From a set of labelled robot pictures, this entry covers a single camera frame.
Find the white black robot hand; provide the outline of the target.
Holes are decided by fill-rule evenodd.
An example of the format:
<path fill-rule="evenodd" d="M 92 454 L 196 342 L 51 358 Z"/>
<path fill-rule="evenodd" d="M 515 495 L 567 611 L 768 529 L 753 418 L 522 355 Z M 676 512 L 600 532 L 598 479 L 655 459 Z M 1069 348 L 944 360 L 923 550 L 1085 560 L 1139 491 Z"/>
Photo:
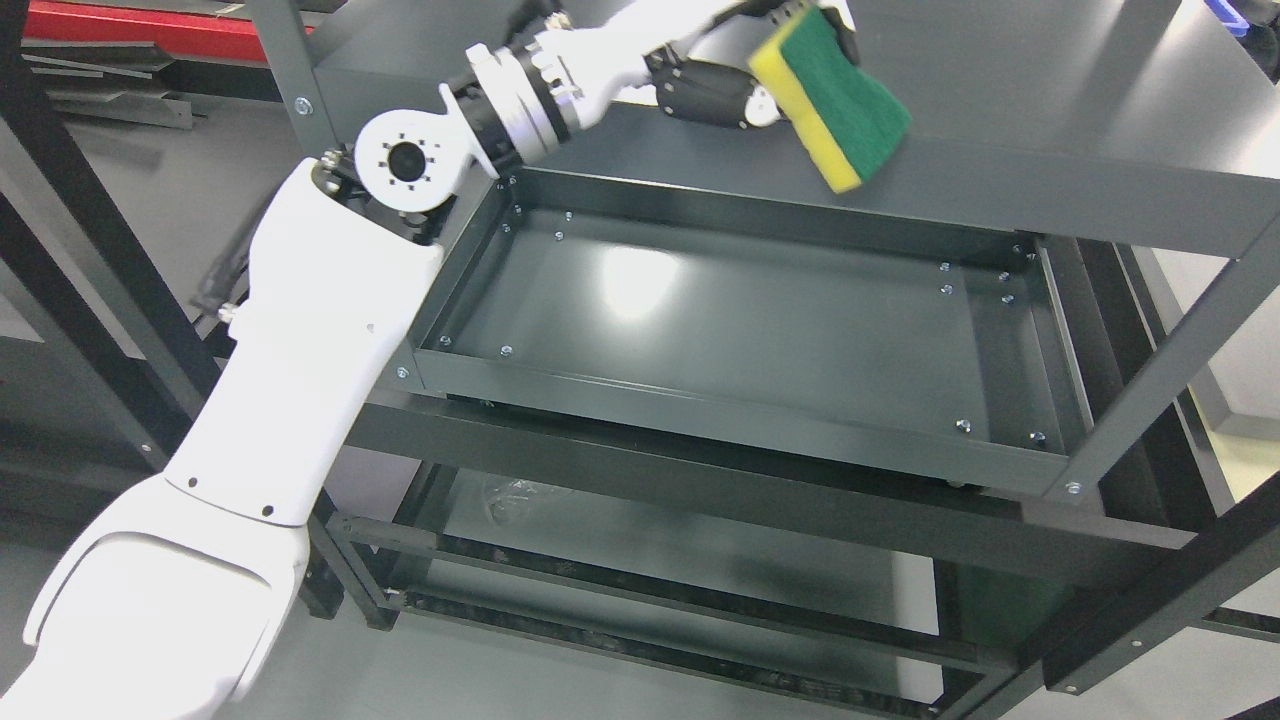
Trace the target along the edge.
<path fill-rule="evenodd" d="M 631 1 L 598 27 L 547 19 L 526 49 L 573 129 L 595 126 L 631 91 L 653 94 L 655 106 L 675 119 L 756 129 L 785 115 L 773 94 L 749 70 L 691 53 L 736 18 L 780 38 L 787 22 L 808 12 L 832 27 L 838 50 L 859 65 L 846 1 Z"/>

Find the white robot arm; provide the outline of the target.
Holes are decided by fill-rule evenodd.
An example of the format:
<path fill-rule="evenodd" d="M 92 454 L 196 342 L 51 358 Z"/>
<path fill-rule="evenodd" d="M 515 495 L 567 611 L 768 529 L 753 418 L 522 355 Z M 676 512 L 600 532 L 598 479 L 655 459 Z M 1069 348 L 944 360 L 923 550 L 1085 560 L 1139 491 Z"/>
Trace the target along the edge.
<path fill-rule="evenodd" d="M 5 719 L 210 719 L 259 679 L 326 475 L 444 259 L 334 200 L 320 165 L 265 208 L 236 347 L 186 437 L 38 592 Z"/>

